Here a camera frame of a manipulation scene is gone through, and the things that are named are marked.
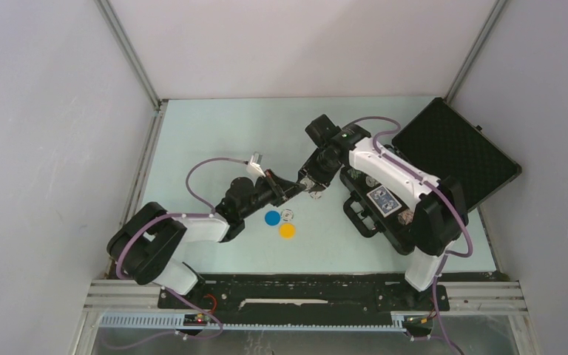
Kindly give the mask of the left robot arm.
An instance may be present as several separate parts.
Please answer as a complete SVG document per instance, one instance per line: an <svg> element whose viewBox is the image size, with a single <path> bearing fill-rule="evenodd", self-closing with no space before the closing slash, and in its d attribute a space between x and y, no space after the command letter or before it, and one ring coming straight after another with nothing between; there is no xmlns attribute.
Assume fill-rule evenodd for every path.
<svg viewBox="0 0 568 355"><path fill-rule="evenodd" d="M195 308L204 298L204 280L180 259L178 247L231 241L244 230L247 217L267 205L281 206L305 190L305 184L268 169L256 180L235 178L208 214L170 213L150 202L112 236L106 252L116 263L118 277L169 288L185 307Z"/></svg>

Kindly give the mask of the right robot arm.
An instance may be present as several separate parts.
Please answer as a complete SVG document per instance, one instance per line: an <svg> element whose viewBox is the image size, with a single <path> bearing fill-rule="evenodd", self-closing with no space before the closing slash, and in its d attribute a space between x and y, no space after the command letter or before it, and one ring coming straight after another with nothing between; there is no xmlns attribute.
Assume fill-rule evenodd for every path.
<svg viewBox="0 0 568 355"><path fill-rule="evenodd" d="M402 286L400 297L408 308L421 308L429 301L429 287L438 279L460 236L467 241L463 256L473 253L460 182L451 177L442 180L416 168L382 147L380 135L372 135L357 121L340 128L321 115L305 132L317 147L299 171L299 180L309 183L309 191L326 189L337 170L347 166L373 178L413 212L409 233L414 249L405 272L408 283Z"/></svg>

